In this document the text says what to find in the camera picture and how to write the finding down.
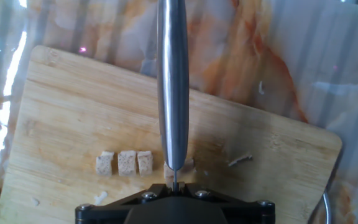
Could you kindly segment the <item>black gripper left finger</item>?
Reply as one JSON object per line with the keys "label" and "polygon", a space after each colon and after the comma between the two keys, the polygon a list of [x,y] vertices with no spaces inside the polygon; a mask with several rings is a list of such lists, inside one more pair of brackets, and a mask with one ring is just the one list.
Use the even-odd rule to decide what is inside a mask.
{"label": "black gripper left finger", "polygon": [[173,196],[174,194],[175,192],[166,184],[153,184],[149,189],[107,205],[84,203],[75,208],[75,223],[124,223],[130,211],[136,206]]}

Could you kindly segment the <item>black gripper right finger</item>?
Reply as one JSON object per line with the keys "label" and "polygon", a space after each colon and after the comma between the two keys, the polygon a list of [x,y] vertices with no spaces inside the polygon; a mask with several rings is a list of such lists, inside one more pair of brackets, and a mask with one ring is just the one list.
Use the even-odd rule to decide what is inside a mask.
{"label": "black gripper right finger", "polygon": [[182,217],[195,223],[275,223],[275,204],[269,200],[245,202],[198,184],[178,183]]}

